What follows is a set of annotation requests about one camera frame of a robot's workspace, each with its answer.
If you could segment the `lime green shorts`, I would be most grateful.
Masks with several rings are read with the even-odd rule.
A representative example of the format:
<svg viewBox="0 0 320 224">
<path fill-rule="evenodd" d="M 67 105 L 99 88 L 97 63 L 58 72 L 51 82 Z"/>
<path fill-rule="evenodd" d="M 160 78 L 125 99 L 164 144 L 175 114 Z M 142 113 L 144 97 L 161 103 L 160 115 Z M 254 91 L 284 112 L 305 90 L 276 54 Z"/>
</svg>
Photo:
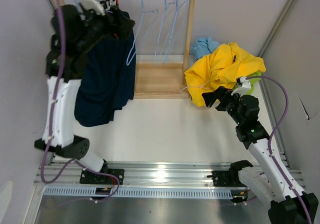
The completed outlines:
<svg viewBox="0 0 320 224">
<path fill-rule="evenodd" d="M 250 77 L 251 77 L 251 79 L 249 79 L 251 88 L 250 88 L 249 91 L 246 92 L 246 95 L 251 95 L 251 94 L 253 93 L 253 91 L 254 91 L 254 89 L 255 89 L 255 86 L 254 86 L 254 85 L 255 85 L 257 82 L 260 81 L 260 78 L 258 78 L 258 76 L 261 76 L 261 75 L 262 75 L 262 72 L 261 72 L 261 71 L 256 71 L 256 72 L 254 72 L 253 74 L 250 74 L 250 75 L 247 76 L 247 78 L 250 78 Z"/>
</svg>

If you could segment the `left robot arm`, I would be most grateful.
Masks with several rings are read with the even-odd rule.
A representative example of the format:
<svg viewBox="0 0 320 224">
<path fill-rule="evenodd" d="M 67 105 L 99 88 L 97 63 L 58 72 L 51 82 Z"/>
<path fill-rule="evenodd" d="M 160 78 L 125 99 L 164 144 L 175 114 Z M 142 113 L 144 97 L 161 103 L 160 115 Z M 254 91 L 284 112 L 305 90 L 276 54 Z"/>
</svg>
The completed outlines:
<svg viewBox="0 0 320 224">
<path fill-rule="evenodd" d="M 117 7 L 99 15 L 64 5 L 54 12 L 51 24 L 47 121 L 34 144 L 91 169 L 91 178 L 102 184 L 109 176 L 108 164 L 90 151 L 87 138 L 74 134 L 73 122 L 84 127 L 108 124 L 134 98 L 135 23 Z"/>
</svg>

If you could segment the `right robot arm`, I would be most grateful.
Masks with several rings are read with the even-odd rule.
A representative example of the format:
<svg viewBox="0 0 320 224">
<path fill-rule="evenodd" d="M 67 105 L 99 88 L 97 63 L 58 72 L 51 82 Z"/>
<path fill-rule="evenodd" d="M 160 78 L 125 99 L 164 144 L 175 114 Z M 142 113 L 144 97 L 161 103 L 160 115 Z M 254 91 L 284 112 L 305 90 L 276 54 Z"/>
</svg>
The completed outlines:
<svg viewBox="0 0 320 224">
<path fill-rule="evenodd" d="M 275 152 L 271 137 L 258 120 L 259 100 L 225 87 L 203 93 L 202 97 L 207 107 L 219 101 L 216 110 L 226 112 L 234 120 L 239 141 L 263 172 L 259 174 L 247 160 L 234 162 L 229 168 L 229 182 L 248 187 L 267 206 L 271 223 L 314 223 L 318 198 L 296 182 Z"/>
</svg>

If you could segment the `yellow shorts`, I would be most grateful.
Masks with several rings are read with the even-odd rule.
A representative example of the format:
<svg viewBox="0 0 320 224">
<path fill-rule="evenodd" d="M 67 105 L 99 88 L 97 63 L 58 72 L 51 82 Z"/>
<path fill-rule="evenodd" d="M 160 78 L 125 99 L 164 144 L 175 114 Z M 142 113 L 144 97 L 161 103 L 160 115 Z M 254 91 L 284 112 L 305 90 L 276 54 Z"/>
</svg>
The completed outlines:
<svg viewBox="0 0 320 224">
<path fill-rule="evenodd" d="M 233 89 L 237 78 L 257 76 L 265 71 L 262 58 L 230 42 L 221 44 L 213 53 L 198 59 L 184 75 L 191 102 L 202 107 L 205 105 L 203 93 L 213 92 L 220 86 Z"/>
</svg>

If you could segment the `light blue shorts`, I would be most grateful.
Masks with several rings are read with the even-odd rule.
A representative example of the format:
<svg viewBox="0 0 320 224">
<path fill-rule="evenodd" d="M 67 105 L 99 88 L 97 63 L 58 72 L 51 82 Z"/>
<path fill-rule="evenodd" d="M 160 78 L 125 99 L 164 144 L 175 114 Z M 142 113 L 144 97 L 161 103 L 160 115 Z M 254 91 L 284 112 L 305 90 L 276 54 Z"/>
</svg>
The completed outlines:
<svg viewBox="0 0 320 224">
<path fill-rule="evenodd" d="M 193 59 L 197 61 L 206 55 L 212 54 L 219 46 L 220 43 L 210 37 L 200 37 L 191 46 L 190 52 Z"/>
</svg>

